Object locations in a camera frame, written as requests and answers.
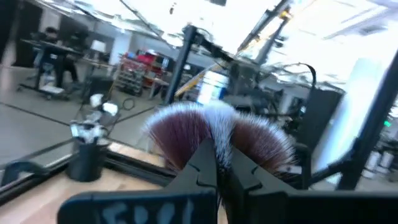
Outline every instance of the cable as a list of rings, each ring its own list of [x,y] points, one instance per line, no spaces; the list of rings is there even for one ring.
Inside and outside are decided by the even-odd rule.
[[[131,106],[126,106],[127,102],[131,102]],[[122,109],[126,111],[131,111],[136,106],[136,102],[134,101],[133,97],[126,98],[122,103]]]
[[[315,88],[317,87],[317,72],[315,71],[315,69],[314,69],[311,65],[306,64],[306,63],[301,63],[301,62],[299,62],[299,63],[293,63],[293,64],[289,64],[289,65],[284,65],[284,66],[282,66],[282,67],[279,68],[279,69],[285,69],[285,68],[287,68],[287,67],[289,67],[289,66],[293,66],[293,65],[305,65],[305,66],[308,67],[308,69],[309,69],[310,72],[311,72],[311,75],[312,75],[311,88],[310,88],[310,92],[309,92],[309,94],[308,94],[307,100],[306,100],[306,102],[303,104],[304,106],[307,106],[308,99],[310,98],[310,96],[312,95],[312,93],[315,91]],[[296,110],[293,110],[292,112],[289,112],[289,113],[286,113],[286,114],[278,114],[278,113],[276,113],[276,114],[270,114],[270,113],[269,113],[269,114],[264,114],[264,116],[292,116],[292,115],[294,115],[295,113],[299,112],[300,109],[301,109],[301,107],[302,107],[302,106],[298,106],[298,108],[297,108]]]

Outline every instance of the pen holder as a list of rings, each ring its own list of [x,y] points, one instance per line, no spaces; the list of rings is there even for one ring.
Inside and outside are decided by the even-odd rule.
[[[78,182],[92,182],[101,177],[109,142],[86,144],[75,139],[67,176]]]

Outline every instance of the brush bristles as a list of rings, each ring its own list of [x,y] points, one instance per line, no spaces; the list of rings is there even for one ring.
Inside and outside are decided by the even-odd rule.
[[[145,132],[178,170],[206,138],[215,142],[221,175],[229,170],[232,146],[271,173],[290,164],[294,153],[292,141],[278,126],[220,102],[170,105],[149,118]]]
[[[293,161],[292,141],[283,130],[265,118],[250,114],[238,116],[232,144],[271,173]]]
[[[216,145],[218,169],[223,174],[231,166],[231,135],[234,129],[235,109],[221,101],[211,102],[203,108]]]
[[[148,120],[144,132],[178,170],[185,167],[199,144],[211,137],[199,107],[191,103],[160,110]]]

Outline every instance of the desk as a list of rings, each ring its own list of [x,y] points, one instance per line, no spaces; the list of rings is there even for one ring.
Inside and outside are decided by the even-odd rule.
[[[92,60],[90,58],[82,58],[79,60],[80,62],[83,62],[85,64],[91,65],[92,67],[97,67],[97,68],[113,68],[113,65],[108,64],[107,62],[100,62],[97,60]]]
[[[155,91],[156,91],[156,87],[158,85],[160,85],[161,88],[163,88],[164,86],[169,86],[168,82],[163,81],[163,80],[161,80],[159,78],[150,78],[150,77],[146,77],[146,78],[152,81],[152,85],[150,86],[150,93],[149,93],[149,99],[150,100],[155,97]]]
[[[38,41],[34,41],[34,40],[21,40],[21,41],[26,42],[28,44],[32,44],[34,47],[41,48],[42,49],[42,55],[47,55],[47,54],[56,55],[57,59],[54,59],[54,60],[59,60],[58,57],[61,57],[60,60],[63,60],[63,58],[66,55],[68,55],[68,54],[81,55],[81,52],[77,52],[77,51],[75,51],[75,50],[73,50],[73,49],[71,49],[69,47],[64,47],[64,46],[53,44],[53,43],[50,43],[50,42],[44,42],[44,41],[38,42]],[[43,66],[43,63],[44,63],[44,60],[43,60],[43,57],[42,57],[42,58],[40,58],[39,68],[41,68]],[[56,72],[57,73],[57,81],[56,81],[57,84],[56,85],[57,85],[58,89],[60,89],[60,91],[63,90],[63,89],[60,88],[60,86],[62,85],[62,80],[59,80],[60,77],[61,77],[61,75],[59,75],[59,72],[63,72],[62,66],[63,66],[62,63],[60,63],[60,64],[57,65],[57,68],[56,68],[58,70],[58,72]],[[40,69],[39,69],[37,71],[37,75],[35,77],[34,86],[30,86],[30,85],[26,85],[24,83],[20,83],[17,90],[21,90],[22,88],[26,88],[26,89],[29,89],[29,90],[34,90],[34,91],[39,92],[39,93],[43,93],[43,94],[45,94],[47,96],[54,95],[53,92],[45,91],[45,90],[41,90],[40,89],[40,87],[39,87],[40,78],[41,78],[41,74],[40,74]]]
[[[126,146],[111,148],[126,156],[159,164],[158,157]],[[100,180],[78,183],[64,173],[52,177],[38,187],[0,207],[0,223],[56,224],[61,204],[73,195],[86,191],[155,190],[158,185],[105,169]],[[225,211],[219,209],[218,223],[227,224]]]

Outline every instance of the black pole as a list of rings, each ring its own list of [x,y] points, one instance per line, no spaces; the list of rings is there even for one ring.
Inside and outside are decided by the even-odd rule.
[[[189,25],[185,29],[184,44],[182,45],[182,47],[180,49],[180,53],[178,54],[178,58],[175,63],[173,77],[172,77],[172,80],[170,81],[169,88],[167,89],[167,94],[164,99],[165,105],[169,105],[169,104],[173,103],[174,94],[175,94],[175,91],[177,90],[178,84],[180,83],[181,75],[182,75],[185,63],[187,62],[189,51],[191,51],[191,46],[195,40],[196,34],[197,34],[197,28],[194,26]]]
[[[282,32],[282,29],[286,26],[288,23],[289,18],[284,18],[282,23],[280,23],[278,29],[275,31],[275,33],[266,41],[266,44],[261,48],[259,55],[256,58],[256,62],[259,65],[262,65],[263,63],[267,62],[269,52],[271,52],[272,46],[274,45],[276,38],[280,35]]]
[[[253,30],[248,34],[248,36],[243,40],[242,44],[238,47],[238,51],[244,49],[253,39],[255,39],[259,33],[267,26],[273,19],[279,16],[283,10],[289,5],[290,0],[281,0],[278,5],[275,6],[274,10],[267,10],[257,24],[254,26]]]
[[[12,25],[15,23],[19,1],[0,0],[1,26],[0,30],[0,62],[6,52],[7,44],[11,35]]]
[[[336,190],[354,190],[356,188],[366,161],[379,140],[379,134],[383,128],[383,123],[397,97],[397,74],[398,52],[394,56],[380,85],[363,129],[353,146],[349,167],[341,173],[342,177]]]

